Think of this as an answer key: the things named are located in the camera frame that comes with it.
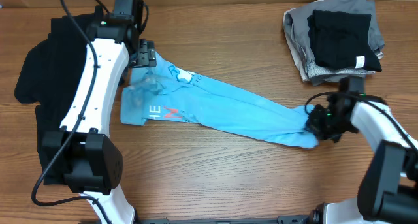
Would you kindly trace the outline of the folded black garment with tag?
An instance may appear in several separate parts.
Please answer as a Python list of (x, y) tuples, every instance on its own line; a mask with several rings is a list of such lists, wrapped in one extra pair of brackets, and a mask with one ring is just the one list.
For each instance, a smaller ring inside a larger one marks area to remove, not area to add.
[(315, 63), (332, 70), (364, 69), (381, 72), (368, 44), (370, 14), (314, 10), (307, 18)]

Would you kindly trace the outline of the light blue printed t-shirt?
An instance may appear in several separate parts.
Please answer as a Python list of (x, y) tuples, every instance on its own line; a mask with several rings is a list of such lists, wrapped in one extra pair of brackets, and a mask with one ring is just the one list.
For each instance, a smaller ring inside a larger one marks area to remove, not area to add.
[(306, 130), (313, 106), (287, 108), (236, 86), (183, 70), (156, 56), (155, 67), (133, 69), (121, 96), (120, 120), (196, 123), (257, 140), (314, 148), (319, 142)]

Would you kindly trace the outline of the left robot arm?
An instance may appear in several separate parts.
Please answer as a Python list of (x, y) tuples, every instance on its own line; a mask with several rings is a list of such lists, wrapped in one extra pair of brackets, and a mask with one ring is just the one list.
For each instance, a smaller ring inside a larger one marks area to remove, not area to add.
[[(74, 99), (57, 131), (45, 134), (41, 151), (48, 161), (31, 192), (37, 206), (76, 200), (90, 203), (99, 223), (139, 223), (120, 181), (123, 156), (110, 140), (110, 115), (120, 80), (129, 68), (155, 67), (155, 46), (140, 38), (149, 16), (143, 0), (115, 0), (101, 7), (87, 30), (86, 61)], [(74, 197), (43, 202), (37, 191), (47, 176), (67, 185)]]

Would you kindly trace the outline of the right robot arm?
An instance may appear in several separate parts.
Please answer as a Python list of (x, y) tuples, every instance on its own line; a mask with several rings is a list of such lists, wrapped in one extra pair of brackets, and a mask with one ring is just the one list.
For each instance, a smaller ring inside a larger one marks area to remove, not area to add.
[(360, 133), (374, 152), (356, 198), (322, 204), (306, 223), (416, 223), (417, 141), (407, 134), (381, 98), (367, 95), (364, 79), (340, 80), (338, 91), (324, 94), (328, 106), (309, 112), (306, 128), (318, 140), (338, 142), (345, 132)]

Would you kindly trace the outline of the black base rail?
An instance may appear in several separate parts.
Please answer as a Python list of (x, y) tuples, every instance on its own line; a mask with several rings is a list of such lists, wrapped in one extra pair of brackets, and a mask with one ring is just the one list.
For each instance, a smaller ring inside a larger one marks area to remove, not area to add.
[(196, 220), (169, 220), (169, 219), (139, 219), (134, 218), (133, 224), (305, 224), (309, 216), (279, 216), (277, 218), (255, 219), (196, 219)]

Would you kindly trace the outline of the black garment on left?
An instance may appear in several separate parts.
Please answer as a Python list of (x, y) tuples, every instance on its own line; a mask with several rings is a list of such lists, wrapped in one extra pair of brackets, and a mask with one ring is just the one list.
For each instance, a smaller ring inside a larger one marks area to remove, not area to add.
[(51, 19), (48, 38), (34, 47), (24, 61), (14, 91), (22, 104), (35, 108), (37, 151), (41, 167), (49, 160), (41, 150), (48, 131), (57, 131), (76, 94), (86, 60), (86, 41), (68, 17)]

